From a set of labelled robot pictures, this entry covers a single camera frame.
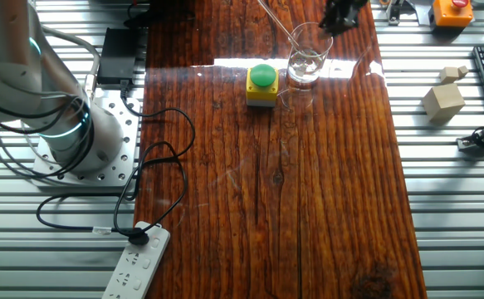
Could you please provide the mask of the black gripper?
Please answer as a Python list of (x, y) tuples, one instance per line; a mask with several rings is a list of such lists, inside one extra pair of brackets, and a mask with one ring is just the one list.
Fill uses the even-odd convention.
[(357, 26), (359, 11), (368, 0), (327, 0), (325, 18), (320, 22), (318, 38), (330, 39)]

